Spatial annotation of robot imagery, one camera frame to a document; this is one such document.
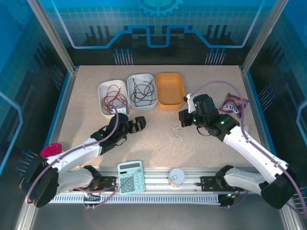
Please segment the calculator display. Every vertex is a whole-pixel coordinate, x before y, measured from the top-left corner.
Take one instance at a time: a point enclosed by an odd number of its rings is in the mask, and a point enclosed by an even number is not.
[[[130,168],[135,168],[135,167],[140,167],[140,163],[135,163],[135,164],[126,164],[126,165],[120,165],[120,169],[130,169]]]

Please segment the white plastic bin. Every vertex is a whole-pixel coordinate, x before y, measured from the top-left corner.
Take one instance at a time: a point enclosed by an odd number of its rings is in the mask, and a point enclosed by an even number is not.
[[[131,95],[133,94],[133,91],[135,89],[135,84],[138,86],[138,92],[147,92],[146,87],[149,82],[152,83],[150,85],[150,90],[153,90],[153,94],[150,96],[145,96],[142,101],[139,101],[137,103],[133,102],[131,99]],[[138,111],[145,111],[145,110],[151,110],[155,107],[157,104],[157,89],[154,82],[154,77],[151,74],[148,73],[142,73],[142,74],[135,74],[128,78],[127,80],[127,88],[128,88],[128,96],[129,96],[129,104],[130,106]]]
[[[103,82],[98,86],[98,99],[99,99],[100,111],[102,115],[104,115],[108,119],[111,119],[114,116],[114,114],[110,114],[107,110],[104,109],[104,107],[102,106],[102,99],[106,96],[106,92],[111,85],[116,85],[120,87],[121,88],[120,93],[123,94],[127,100],[126,109],[118,109],[118,112],[128,114],[128,110],[129,110],[129,100],[128,100],[127,88],[126,88],[125,82],[123,82],[122,80],[110,80],[110,81]],[[109,89],[109,92],[111,92],[112,90],[118,91],[118,88],[116,86],[112,86]],[[115,96],[115,95],[116,95],[116,92],[112,92],[109,94],[109,96]],[[122,106],[122,103],[120,101],[115,100],[113,105],[119,108]]]

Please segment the gear logo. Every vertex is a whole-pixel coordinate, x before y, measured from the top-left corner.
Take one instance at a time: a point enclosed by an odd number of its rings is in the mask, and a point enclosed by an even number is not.
[[[173,13],[173,10],[177,10],[183,0],[134,0],[134,2],[138,5],[139,10],[143,10],[143,13],[160,17],[161,14],[166,16],[167,13]]]

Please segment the orange plastic bin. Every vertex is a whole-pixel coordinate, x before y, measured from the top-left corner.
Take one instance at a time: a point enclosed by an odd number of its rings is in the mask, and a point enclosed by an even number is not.
[[[183,80],[178,73],[160,73],[155,78],[158,103],[162,109],[176,110],[184,104]]]

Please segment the calculator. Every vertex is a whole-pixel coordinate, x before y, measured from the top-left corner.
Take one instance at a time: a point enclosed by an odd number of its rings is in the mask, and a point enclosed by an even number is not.
[[[145,191],[141,161],[129,161],[118,165],[119,193],[121,195]]]

